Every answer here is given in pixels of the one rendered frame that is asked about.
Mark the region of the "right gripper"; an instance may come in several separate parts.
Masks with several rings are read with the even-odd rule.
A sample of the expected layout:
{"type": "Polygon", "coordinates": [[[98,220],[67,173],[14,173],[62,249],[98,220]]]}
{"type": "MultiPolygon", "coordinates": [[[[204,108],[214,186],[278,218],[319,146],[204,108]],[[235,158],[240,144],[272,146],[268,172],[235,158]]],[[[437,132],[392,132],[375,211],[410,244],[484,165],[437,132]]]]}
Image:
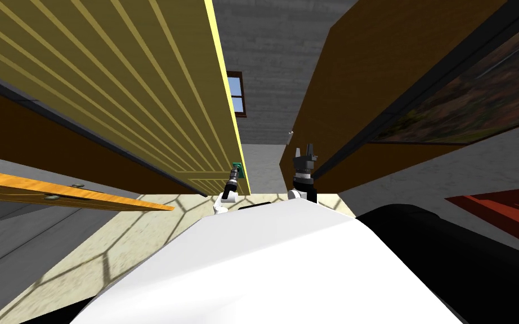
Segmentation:
{"type": "Polygon", "coordinates": [[[316,161],[317,156],[314,155],[314,146],[312,143],[307,145],[307,155],[302,156],[301,149],[296,149],[295,157],[293,158],[295,173],[311,174],[316,161]]]}

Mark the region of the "brown framed window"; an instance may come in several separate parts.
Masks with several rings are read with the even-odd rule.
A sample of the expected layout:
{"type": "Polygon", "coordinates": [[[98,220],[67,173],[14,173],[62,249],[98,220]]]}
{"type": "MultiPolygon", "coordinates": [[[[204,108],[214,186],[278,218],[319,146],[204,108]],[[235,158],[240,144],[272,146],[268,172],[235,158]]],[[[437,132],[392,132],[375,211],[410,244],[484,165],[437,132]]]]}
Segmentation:
{"type": "Polygon", "coordinates": [[[238,118],[246,118],[243,74],[241,71],[227,71],[226,74],[230,87],[234,114],[238,118]]]}

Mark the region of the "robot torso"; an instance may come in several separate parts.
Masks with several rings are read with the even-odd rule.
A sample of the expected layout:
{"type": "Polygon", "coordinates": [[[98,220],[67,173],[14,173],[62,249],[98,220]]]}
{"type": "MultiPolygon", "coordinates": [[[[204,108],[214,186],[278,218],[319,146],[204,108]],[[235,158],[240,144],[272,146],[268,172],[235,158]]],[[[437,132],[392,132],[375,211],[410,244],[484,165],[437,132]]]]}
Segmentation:
{"type": "Polygon", "coordinates": [[[357,219],[304,199],[210,215],[71,324],[462,324],[357,219]]]}

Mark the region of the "yellow panelled door leaf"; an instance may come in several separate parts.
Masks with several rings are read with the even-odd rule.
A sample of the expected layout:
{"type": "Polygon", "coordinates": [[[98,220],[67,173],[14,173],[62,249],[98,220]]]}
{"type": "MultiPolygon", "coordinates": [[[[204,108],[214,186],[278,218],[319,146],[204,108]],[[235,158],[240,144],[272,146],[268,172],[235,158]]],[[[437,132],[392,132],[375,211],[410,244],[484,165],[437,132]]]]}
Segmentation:
{"type": "Polygon", "coordinates": [[[244,156],[212,0],[0,0],[0,159],[221,192],[244,156]]]}

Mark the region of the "dark framed landscape picture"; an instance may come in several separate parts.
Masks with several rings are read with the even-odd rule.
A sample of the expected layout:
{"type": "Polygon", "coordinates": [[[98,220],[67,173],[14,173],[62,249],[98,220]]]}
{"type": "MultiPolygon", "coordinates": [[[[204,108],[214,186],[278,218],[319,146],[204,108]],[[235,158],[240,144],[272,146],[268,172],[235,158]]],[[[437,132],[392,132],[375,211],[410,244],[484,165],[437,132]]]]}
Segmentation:
{"type": "Polygon", "coordinates": [[[519,126],[519,32],[376,137],[471,143],[519,126]]]}

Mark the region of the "red framed window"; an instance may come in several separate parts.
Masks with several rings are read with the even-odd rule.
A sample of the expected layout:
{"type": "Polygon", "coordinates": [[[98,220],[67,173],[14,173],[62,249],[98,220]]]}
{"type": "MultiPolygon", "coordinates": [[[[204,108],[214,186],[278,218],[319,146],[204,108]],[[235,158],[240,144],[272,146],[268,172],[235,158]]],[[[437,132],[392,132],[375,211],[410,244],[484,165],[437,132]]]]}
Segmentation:
{"type": "Polygon", "coordinates": [[[519,189],[450,196],[446,200],[519,239],[519,189]]]}

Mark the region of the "orange wooden door leaf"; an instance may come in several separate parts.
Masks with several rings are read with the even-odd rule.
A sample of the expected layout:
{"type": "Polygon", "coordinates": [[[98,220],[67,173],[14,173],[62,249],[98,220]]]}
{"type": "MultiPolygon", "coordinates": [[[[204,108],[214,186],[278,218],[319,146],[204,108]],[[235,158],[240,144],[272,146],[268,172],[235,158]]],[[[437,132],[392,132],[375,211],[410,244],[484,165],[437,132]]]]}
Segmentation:
{"type": "Polygon", "coordinates": [[[0,201],[115,211],[173,211],[175,208],[4,173],[0,173],[0,201]],[[59,195],[61,198],[45,200],[46,195],[59,195]]]}

